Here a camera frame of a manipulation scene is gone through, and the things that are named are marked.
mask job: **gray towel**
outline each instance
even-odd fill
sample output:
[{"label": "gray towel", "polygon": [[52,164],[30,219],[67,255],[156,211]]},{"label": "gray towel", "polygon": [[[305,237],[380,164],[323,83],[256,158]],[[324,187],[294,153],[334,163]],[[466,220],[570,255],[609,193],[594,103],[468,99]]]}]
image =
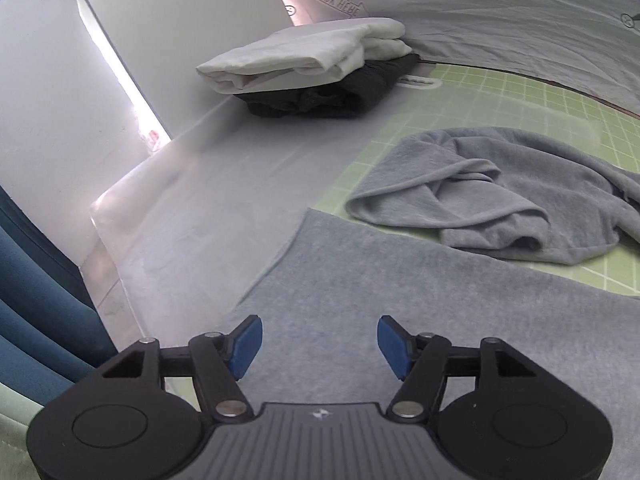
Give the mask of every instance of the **gray towel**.
[{"label": "gray towel", "polygon": [[390,314],[454,345],[503,338],[607,415],[615,443],[601,480],[640,479],[633,298],[310,211],[221,328],[247,314],[264,323],[262,349],[240,382],[254,408],[372,400],[386,408],[400,382],[378,349],[376,323]]},{"label": "gray towel", "polygon": [[454,128],[403,139],[345,205],[373,224],[441,229],[443,244],[576,264],[640,240],[640,176],[539,134]]}]

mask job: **teal curtain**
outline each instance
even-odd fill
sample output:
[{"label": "teal curtain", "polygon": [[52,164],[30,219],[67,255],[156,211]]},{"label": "teal curtain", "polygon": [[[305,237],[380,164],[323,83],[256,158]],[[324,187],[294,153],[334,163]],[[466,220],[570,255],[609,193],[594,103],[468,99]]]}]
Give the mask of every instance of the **teal curtain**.
[{"label": "teal curtain", "polygon": [[75,273],[0,191],[0,383],[39,404],[117,354]]}]

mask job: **stack of folded clothes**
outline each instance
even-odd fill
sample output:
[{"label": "stack of folded clothes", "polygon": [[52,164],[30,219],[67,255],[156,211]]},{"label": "stack of folded clothes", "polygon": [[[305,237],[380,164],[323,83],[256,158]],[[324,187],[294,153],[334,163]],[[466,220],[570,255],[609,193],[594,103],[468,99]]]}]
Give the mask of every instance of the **stack of folded clothes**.
[{"label": "stack of folded clothes", "polygon": [[197,70],[217,92],[235,94],[258,116],[356,117],[418,63],[402,35],[404,25],[389,18],[289,27]]}]

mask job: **green fabric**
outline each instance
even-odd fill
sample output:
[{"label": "green fabric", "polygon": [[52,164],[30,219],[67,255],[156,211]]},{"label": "green fabric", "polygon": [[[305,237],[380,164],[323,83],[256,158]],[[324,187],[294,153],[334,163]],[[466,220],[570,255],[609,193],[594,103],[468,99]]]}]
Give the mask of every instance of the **green fabric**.
[{"label": "green fabric", "polygon": [[0,415],[28,426],[31,419],[42,409],[37,402],[14,392],[8,386],[0,383]]},{"label": "green fabric", "polygon": [[0,480],[38,480],[27,453],[27,426],[0,415]]},{"label": "green fabric", "polygon": [[42,408],[0,383],[0,480],[38,480],[27,453],[31,419]]}]

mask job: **gray gripper housing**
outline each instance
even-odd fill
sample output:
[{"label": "gray gripper housing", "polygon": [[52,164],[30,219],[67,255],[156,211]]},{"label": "gray gripper housing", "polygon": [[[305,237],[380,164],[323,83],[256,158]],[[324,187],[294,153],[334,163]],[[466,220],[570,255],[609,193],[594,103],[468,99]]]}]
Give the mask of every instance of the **gray gripper housing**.
[{"label": "gray gripper housing", "polygon": [[384,418],[375,403],[270,404],[219,426],[172,480],[472,480],[425,428]]}]

